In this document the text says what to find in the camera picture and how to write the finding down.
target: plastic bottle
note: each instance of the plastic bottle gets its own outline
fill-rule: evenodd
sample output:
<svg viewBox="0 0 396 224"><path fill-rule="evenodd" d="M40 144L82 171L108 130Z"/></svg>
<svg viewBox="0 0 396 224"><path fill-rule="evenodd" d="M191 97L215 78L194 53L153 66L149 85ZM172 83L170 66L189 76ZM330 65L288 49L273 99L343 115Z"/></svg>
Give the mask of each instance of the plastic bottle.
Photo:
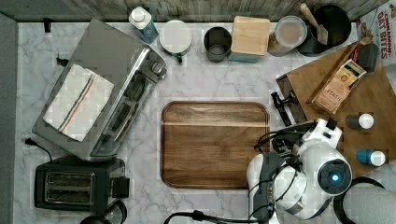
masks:
<svg viewBox="0 0 396 224"><path fill-rule="evenodd" d="M136 27L140 37L151 44L158 36L157 28L152 21L151 15L142 7L136 7L128 18L129 22Z"/></svg>

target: kitchen towel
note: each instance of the kitchen towel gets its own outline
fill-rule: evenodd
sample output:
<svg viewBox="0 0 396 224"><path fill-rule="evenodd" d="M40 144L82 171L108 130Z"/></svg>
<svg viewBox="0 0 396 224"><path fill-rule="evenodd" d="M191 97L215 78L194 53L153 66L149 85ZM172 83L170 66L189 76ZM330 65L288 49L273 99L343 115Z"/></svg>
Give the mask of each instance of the kitchen towel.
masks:
<svg viewBox="0 0 396 224"><path fill-rule="evenodd" d="M59 132L82 142L106 105L114 85L73 64L44 121Z"/></svg>

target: wooden tray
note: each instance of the wooden tray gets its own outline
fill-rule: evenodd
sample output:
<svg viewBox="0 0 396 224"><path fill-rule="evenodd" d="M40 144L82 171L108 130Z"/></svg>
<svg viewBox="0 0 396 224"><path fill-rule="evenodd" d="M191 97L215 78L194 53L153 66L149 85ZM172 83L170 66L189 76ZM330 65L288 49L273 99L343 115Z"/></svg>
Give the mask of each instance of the wooden tray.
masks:
<svg viewBox="0 0 396 224"><path fill-rule="evenodd" d="M161 178L173 188L246 189L253 147L269 132L257 103L172 102L163 109Z"/></svg>

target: wooden wall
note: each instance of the wooden wall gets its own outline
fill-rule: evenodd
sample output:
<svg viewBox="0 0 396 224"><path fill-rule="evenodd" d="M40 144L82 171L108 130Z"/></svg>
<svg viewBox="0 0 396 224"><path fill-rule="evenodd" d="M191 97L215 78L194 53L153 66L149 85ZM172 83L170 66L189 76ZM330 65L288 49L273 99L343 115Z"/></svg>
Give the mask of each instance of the wooden wall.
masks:
<svg viewBox="0 0 396 224"><path fill-rule="evenodd" d="M286 15L300 15L299 5L310 7L333 4L356 20L388 0L64 0L78 14L102 21L126 21L126 8L144 7L155 21L233 21L250 16L278 21Z"/></svg>

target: toaster oven door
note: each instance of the toaster oven door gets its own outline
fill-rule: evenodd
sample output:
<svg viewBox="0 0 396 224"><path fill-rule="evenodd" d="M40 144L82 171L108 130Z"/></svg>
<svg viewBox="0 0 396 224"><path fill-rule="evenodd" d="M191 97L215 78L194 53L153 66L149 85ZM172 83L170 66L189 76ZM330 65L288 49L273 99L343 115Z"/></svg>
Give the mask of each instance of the toaster oven door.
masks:
<svg viewBox="0 0 396 224"><path fill-rule="evenodd" d="M138 112L149 98L154 85L151 79L136 72L122 95L107 128L93 149L92 157L108 157L117 154L120 142L125 138Z"/></svg>

